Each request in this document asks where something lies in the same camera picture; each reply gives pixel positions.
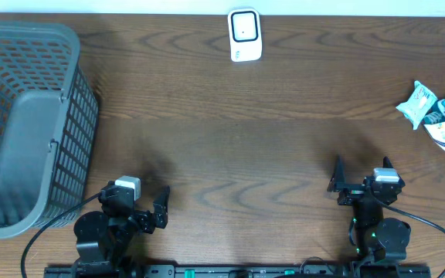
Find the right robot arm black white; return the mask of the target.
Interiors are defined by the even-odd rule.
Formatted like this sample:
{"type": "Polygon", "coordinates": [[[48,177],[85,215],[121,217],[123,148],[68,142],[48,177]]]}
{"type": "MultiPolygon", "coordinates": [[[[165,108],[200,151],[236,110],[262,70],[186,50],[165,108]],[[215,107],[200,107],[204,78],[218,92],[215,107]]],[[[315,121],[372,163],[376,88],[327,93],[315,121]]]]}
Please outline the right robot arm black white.
{"type": "Polygon", "coordinates": [[[337,192],[337,203],[350,206],[353,217],[348,230],[350,243],[356,247],[358,261],[351,263],[351,276],[372,275],[372,267],[384,266],[395,272],[406,258],[411,227],[396,218],[386,218],[383,209],[397,200],[405,182],[388,158],[374,168],[361,183],[348,183],[340,158],[335,162],[328,191],[337,192]]]}

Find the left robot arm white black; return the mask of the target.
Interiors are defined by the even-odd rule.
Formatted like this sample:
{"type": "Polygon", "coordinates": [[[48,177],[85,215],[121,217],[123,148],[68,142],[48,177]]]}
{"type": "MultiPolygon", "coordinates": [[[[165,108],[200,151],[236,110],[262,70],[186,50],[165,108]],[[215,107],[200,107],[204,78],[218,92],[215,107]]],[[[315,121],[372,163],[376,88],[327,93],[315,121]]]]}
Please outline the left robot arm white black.
{"type": "Polygon", "coordinates": [[[144,276],[144,268],[126,252],[137,234],[152,234],[166,227],[170,188],[161,190],[152,212],[135,208],[138,192],[136,186],[109,181],[98,194],[101,210],[78,218],[73,231],[79,259],[72,266],[72,277],[144,276]]]}

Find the teal wet wipes pack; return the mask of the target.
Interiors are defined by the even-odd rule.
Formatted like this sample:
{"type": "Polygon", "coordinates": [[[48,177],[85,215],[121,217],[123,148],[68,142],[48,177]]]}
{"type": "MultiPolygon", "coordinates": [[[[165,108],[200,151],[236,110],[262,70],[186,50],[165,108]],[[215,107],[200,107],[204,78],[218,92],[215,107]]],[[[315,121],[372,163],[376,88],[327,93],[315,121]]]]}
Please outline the teal wet wipes pack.
{"type": "Polygon", "coordinates": [[[409,120],[414,130],[417,130],[423,118],[438,101],[436,94],[419,80],[414,81],[414,91],[406,102],[396,106],[404,117],[409,120]]]}

